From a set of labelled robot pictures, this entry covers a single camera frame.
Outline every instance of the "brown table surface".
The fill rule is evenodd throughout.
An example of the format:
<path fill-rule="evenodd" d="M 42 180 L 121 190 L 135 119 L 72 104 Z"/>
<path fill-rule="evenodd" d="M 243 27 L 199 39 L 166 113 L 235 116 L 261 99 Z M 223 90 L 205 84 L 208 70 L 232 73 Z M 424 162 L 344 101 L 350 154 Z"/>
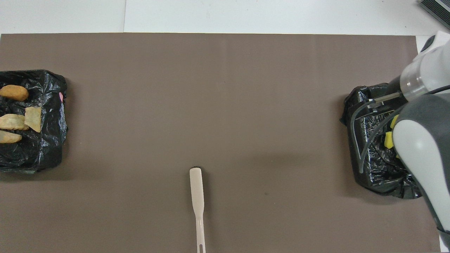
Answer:
<path fill-rule="evenodd" d="M 423 199 L 351 172 L 344 97 L 389 82 L 411 36 L 2 35 L 0 70 L 66 77 L 63 162 L 1 174 L 2 252 L 196 252 L 203 168 L 211 253 L 429 252 Z"/>

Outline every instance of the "black plastic bag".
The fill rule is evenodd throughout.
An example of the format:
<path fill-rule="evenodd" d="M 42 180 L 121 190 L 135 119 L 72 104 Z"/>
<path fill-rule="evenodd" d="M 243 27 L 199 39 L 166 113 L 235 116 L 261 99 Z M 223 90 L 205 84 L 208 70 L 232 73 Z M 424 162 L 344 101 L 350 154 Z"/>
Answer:
<path fill-rule="evenodd" d="M 66 139 L 67 125 L 64 116 L 64 99 L 67 84 L 63 76 L 47 70 L 0 72 L 0 88 L 19 85 L 28 90 L 29 97 L 15 101 L 0 96 L 0 117 L 8 114 L 25 114 L 25 108 L 42 107 L 41 132 L 5 130 L 22 135 L 16 143 L 0 144 L 0 172 L 35 173 L 61 163 L 62 145 Z"/>
<path fill-rule="evenodd" d="M 401 160 L 397 158 L 395 149 L 388 149 L 384 146 L 385 133 L 390 131 L 389 126 L 385 126 L 370 145 L 363 173 L 359 172 L 358 153 L 351 140 L 353 133 L 350 130 L 350 118 L 353 112 L 368 99 L 384 96 L 390 92 L 387 83 L 369 87 L 359 86 L 345 98 L 341 122 L 347 126 L 353 175 L 359 185 L 377 194 L 402 199 L 416 199 L 422 195 L 414 179 L 405 169 Z M 355 121 L 355 133 L 360 153 L 372 131 L 392 110 L 397 109 L 400 105 L 399 103 L 387 104 L 377 108 L 375 113 L 373 110 L 366 109 L 359 114 L 361 117 Z"/>

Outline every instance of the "yellow object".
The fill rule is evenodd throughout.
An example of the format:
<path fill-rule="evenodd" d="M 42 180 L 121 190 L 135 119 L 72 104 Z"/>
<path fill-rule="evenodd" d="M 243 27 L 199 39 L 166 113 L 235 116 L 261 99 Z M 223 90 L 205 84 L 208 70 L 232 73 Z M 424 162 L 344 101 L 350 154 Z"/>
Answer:
<path fill-rule="evenodd" d="M 397 123 L 397 119 L 398 119 L 398 114 L 392 119 L 391 129 L 394 129 L 395 123 Z"/>
<path fill-rule="evenodd" d="M 392 132 L 386 132 L 386 137 L 384 138 L 384 146 L 391 149 L 394 146 L 394 141 L 392 140 Z"/>

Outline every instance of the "plastic spatula handle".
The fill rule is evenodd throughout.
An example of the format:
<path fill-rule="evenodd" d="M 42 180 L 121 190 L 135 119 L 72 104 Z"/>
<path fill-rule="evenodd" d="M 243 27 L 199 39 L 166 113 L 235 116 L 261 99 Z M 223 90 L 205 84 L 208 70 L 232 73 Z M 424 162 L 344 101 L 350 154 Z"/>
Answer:
<path fill-rule="evenodd" d="M 203 228 L 203 210 L 205 200 L 203 198 L 202 170 L 192 168 L 189 171 L 191 179 L 192 206 L 195 213 L 195 222 L 197 224 L 197 253 L 206 253 L 205 248 L 205 230 Z"/>

